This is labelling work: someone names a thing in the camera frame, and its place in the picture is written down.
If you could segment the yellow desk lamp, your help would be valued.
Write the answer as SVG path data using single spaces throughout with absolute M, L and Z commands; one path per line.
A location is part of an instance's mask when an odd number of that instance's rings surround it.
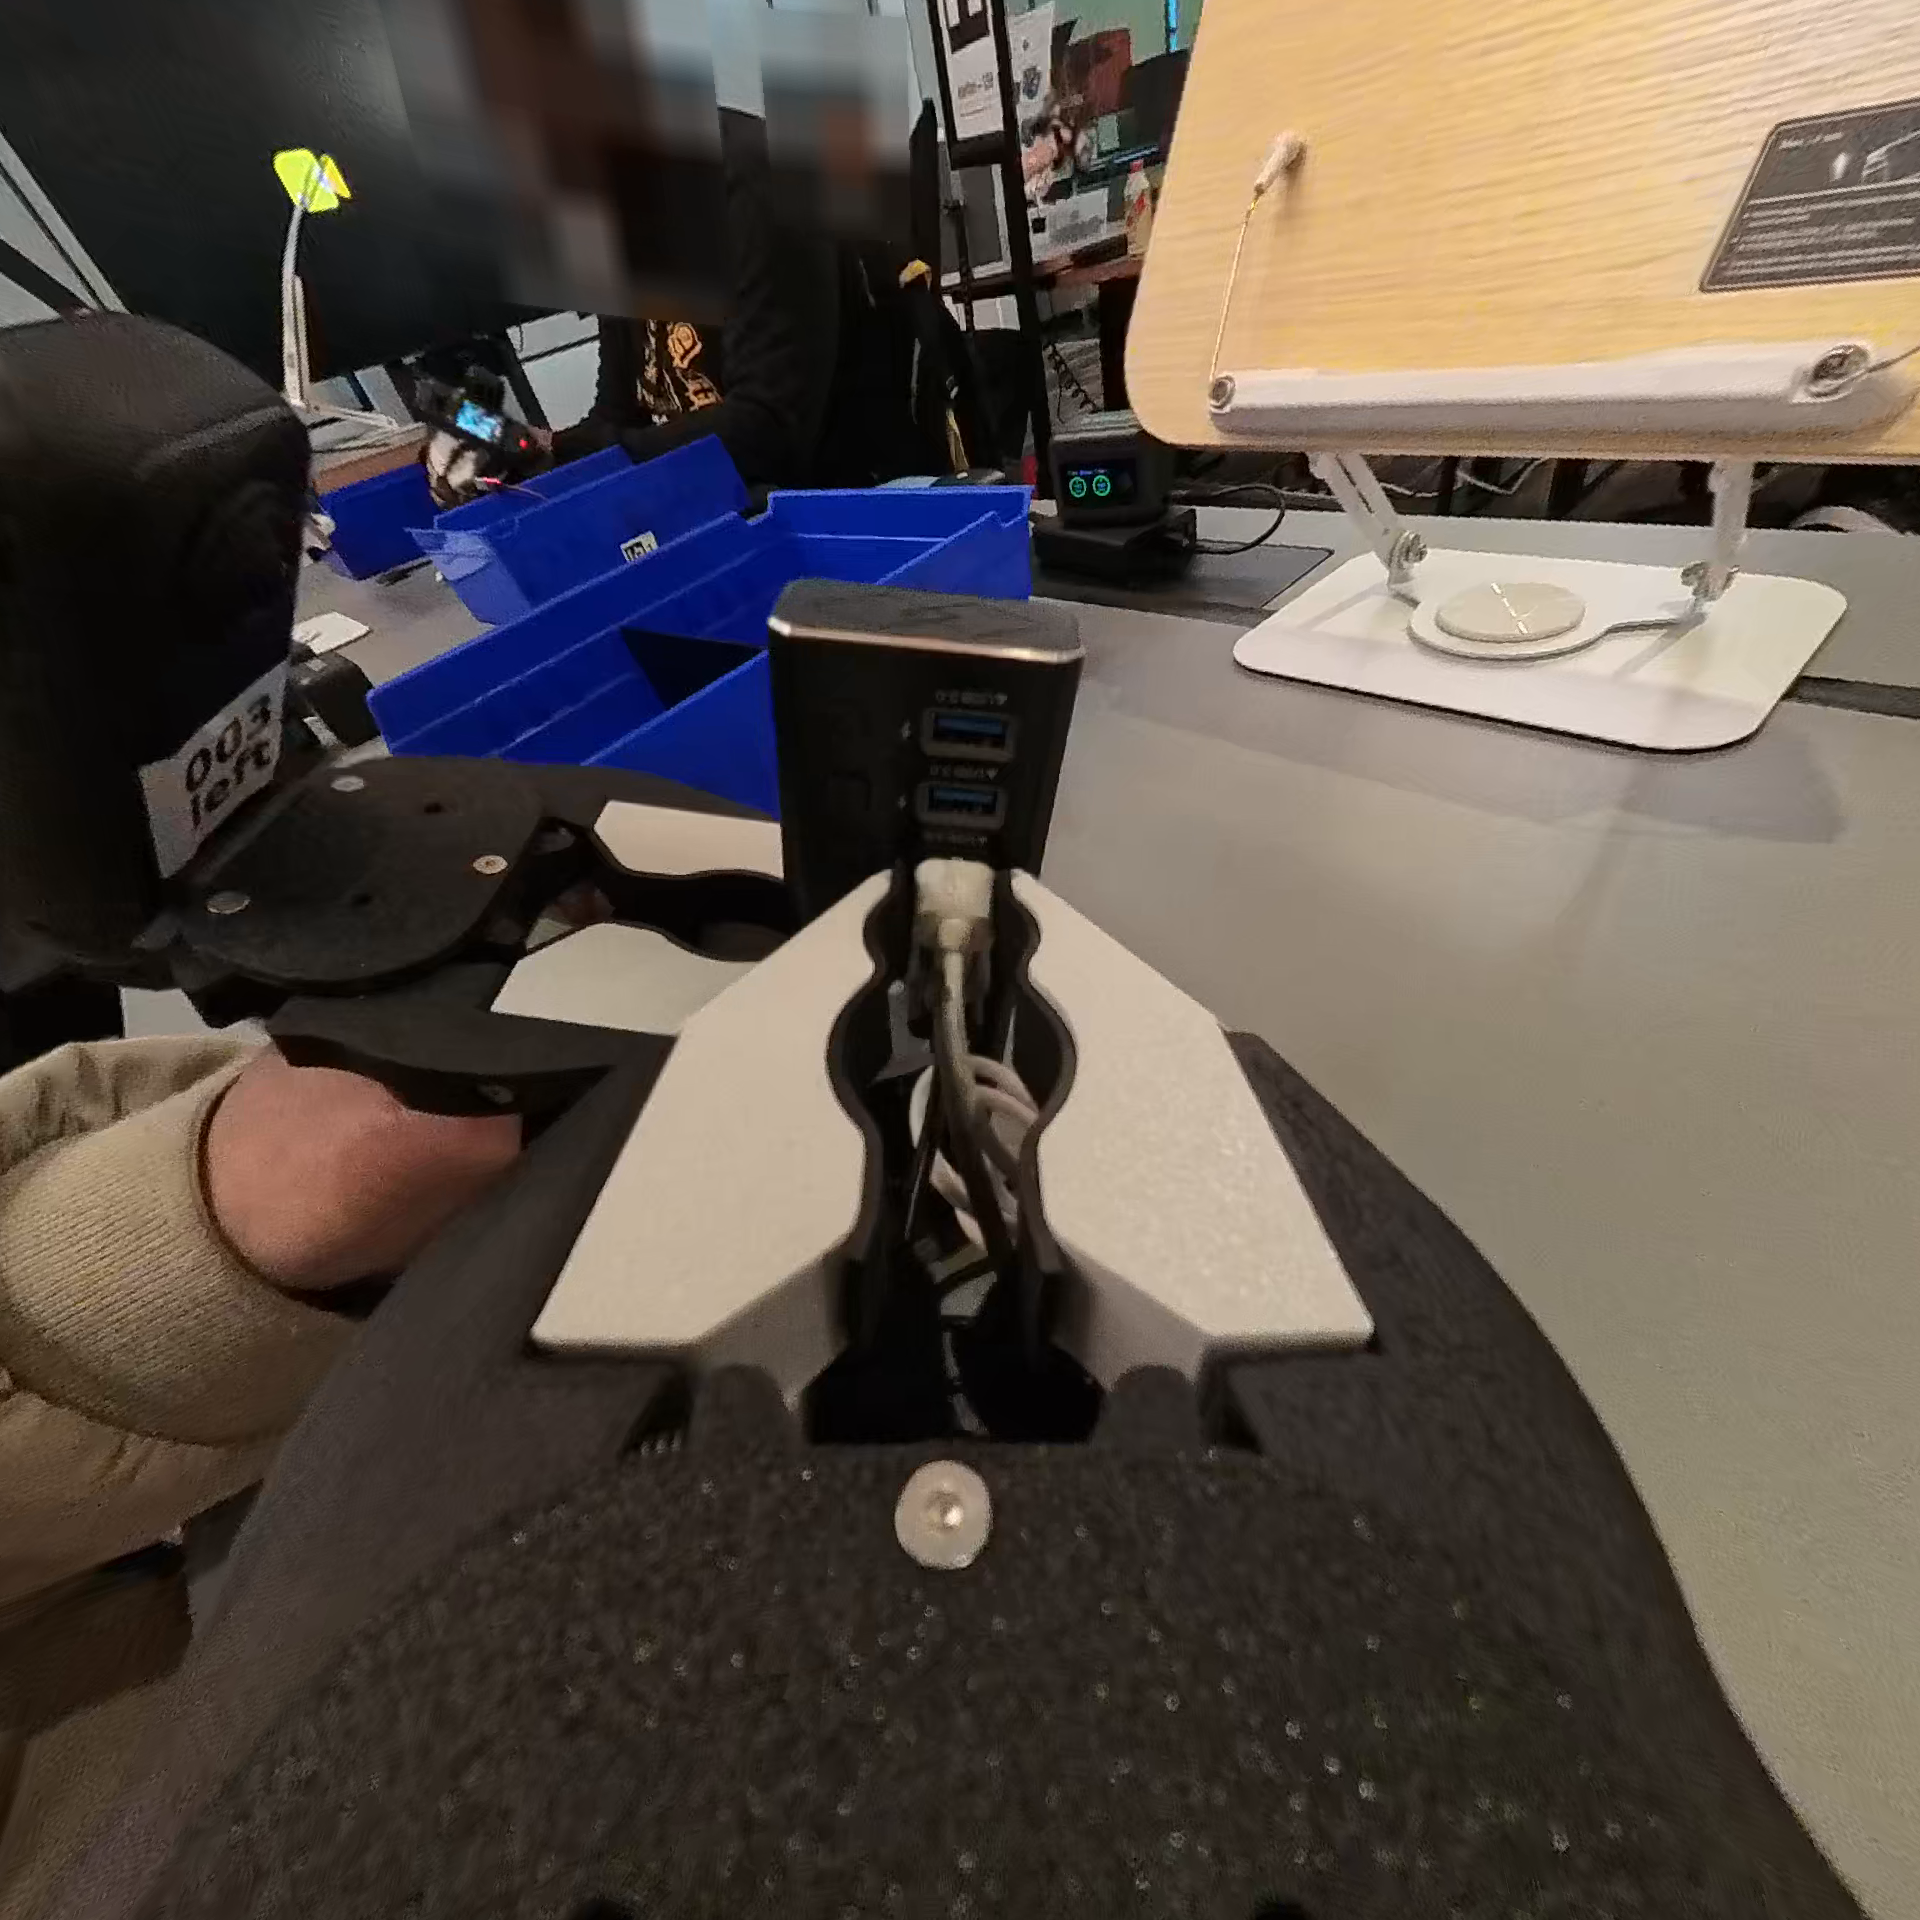
M 351 190 L 337 163 L 308 149 L 276 151 L 271 172 L 293 203 L 279 246 L 279 390 L 323 453 L 388 445 L 399 422 L 368 406 L 337 406 L 310 390 L 299 246 L 310 218 L 347 203 Z

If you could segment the person's left hand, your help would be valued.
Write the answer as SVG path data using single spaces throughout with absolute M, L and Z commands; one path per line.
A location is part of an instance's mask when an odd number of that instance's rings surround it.
M 520 1147 L 518 1116 L 417 1114 L 365 1076 L 264 1047 L 211 1110 L 201 1186 L 245 1267 L 323 1293 L 398 1275 Z

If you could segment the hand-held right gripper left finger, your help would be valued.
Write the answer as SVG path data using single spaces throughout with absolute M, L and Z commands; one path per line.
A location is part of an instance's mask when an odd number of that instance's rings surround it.
M 879 871 L 684 1021 L 535 1323 L 563 1357 L 751 1366 L 806 1390 L 846 1347 L 868 1146 L 828 1044 L 872 981 Z

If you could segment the black white marker sign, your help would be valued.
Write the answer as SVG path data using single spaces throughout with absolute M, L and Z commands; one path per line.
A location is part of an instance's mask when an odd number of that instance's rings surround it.
M 1051 90 L 1054 5 L 924 3 L 948 157 L 997 165 L 1035 135 Z

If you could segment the black USB hub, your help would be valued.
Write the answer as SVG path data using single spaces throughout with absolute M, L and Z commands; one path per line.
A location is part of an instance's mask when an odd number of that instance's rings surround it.
M 860 976 L 832 1023 L 843 1094 L 894 1076 L 889 990 L 926 1035 L 915 963 L 924 859 L 991 871 L 973 1032 L 1000 1042 L 1035 935 L 1009 878 L 1038 876 L 1084 675 L 1077 618 L 1029 598 L 805 578 L 768 618 L 783 887 L 800 925 L 879 878 L 855 922 Z

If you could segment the black desk mat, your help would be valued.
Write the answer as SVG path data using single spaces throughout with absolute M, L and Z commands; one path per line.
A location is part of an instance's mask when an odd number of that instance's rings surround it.
M 1238 555 L 1192 555 L 1165 578 L 1123 583 L 1047 570 L 1035 562 L 1033 594 L 1086 608 L 1201 618 L 1254 626 L 1287 591 L 1336 565 L 1323 547 L 1264 544 Z

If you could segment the person's left forearm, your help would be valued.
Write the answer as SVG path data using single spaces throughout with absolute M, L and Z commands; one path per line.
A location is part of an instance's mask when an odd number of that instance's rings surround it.
M 1 1600 L 177 1535 L 269 1469 L 350 1316 L 217 1227 L 203 1146 L 267 1050 L 64 1044 L 1 1082 Z

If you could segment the black bin divider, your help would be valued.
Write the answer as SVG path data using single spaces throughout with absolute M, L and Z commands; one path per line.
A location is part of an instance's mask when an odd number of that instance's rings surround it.
M 616 632 L 660 711 L 680 707 L 764 653 L 761 643 L 651 630 L 638 624 L 623 624 Z

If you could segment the wooden stand with white base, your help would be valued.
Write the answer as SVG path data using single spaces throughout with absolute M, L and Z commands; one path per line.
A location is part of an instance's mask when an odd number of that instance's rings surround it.
M 1638 752 L 1747 742 L 1832 588 L 1761 466 L 1915 459 L 1915 5 L 1206 5 L 1127 388 L 1357 538 L 1249 677 Z M 1704 464 L 1684 565 L 1421 535 L 1383 456 Z

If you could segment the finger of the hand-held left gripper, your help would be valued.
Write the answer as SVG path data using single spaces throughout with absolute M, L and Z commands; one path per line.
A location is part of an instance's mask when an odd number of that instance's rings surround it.
M 591 840 L 615 872 L 635 879 L 768 879 L 783 885 L 782 829 L 772 821 L 609 800 Z
M 783 944 L 783 935 L 719 923 L 687 947 L 657 928 L 598 922 L 525 952 L 491 998 L 496 1018 L 675 1037 L 708 1002 Z

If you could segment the blue plastic bin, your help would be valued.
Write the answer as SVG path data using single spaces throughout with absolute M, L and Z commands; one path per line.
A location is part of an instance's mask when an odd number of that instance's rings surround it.
M 439 514 L 420 462 L 323 492 L 318 507 L 329 522 L 324 565 L 351 583 L 423 565 L 416 532 L 432 532 Z
M 776 815 L 766 622 L 795 581 L 1023 602 L 1033 490 L 774 492 L 372 685 L 393 754 L 590 766 L 663 776 Z M 761 660 L 660 711 L 623 624 L 761 643 Z

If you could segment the black power adapter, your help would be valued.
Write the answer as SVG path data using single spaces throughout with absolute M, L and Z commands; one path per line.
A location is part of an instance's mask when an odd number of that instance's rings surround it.
M 379 739 L 369 711 L 369 680 L 344 652 L 291 653 L 283 719 L 320 750 L 359 750 Z

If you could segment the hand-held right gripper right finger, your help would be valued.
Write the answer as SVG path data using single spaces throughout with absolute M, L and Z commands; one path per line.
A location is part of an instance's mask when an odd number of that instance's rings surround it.
M 1030 872 L 1025 981 L 1067 1037 L 1029 1135 L 1065 1260 L 1059 1341 L 1101 1388 L 1137 1370 L 1355 1352 L 1376 1322 L 1206 1006 Z

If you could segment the black charger with green display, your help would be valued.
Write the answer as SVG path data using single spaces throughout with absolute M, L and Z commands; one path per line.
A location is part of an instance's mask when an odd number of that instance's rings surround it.
M 1113 588 L 1169 584 L 1195 560 L 1195 509 L 1176 501 L 1176 453 L 1131 412 L 1059 428 L 1047 447 L 1051 512 L 1033 512 L 1035 572 Z

